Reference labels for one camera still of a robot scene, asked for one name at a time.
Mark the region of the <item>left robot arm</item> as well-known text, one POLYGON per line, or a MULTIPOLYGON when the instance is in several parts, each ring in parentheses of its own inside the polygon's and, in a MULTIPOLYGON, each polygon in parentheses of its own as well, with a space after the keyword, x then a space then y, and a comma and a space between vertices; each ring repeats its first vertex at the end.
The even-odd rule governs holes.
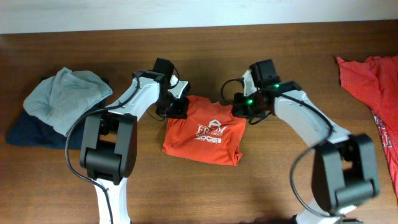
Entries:
POLYGON ((85 118, 80 165, 95 186, 100 223, 130 223, 127 178, 137 157, 137 125, 152 106, 161 118, 185 119, 190 89, 175 65, 157 58, 150 70, 134 72, 117 101, 85 118))

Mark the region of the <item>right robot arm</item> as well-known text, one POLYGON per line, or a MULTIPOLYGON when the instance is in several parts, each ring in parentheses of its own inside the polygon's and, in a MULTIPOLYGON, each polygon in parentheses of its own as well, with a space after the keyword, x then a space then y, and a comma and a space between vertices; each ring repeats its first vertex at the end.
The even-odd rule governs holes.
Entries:
POLYGON ((287 223, 358 223, 357 219, 348 219, 347 214, 380 193, 373 140, 334 123, 310 101, 299 84, 280 79, 271 59, 250 65, 238 82, 243 92, 234 94, 234 116, 255 125, 274 115, 308 146, 289 171, 290 186, 304 210, 287 223), (311 152, 313 200, 305 203, 296 189, 294 172, 311 152))

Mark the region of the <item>orange soccer t-shirt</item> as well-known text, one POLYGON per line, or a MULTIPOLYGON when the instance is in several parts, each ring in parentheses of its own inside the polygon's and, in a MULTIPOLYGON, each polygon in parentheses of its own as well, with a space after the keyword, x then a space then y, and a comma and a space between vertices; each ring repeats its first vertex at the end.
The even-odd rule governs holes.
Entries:
POLYGON ((232 106, 189 96, 187 118, 169 119, 162 151, 170 156, 222 166, 237 166, 246 120, 232 106))

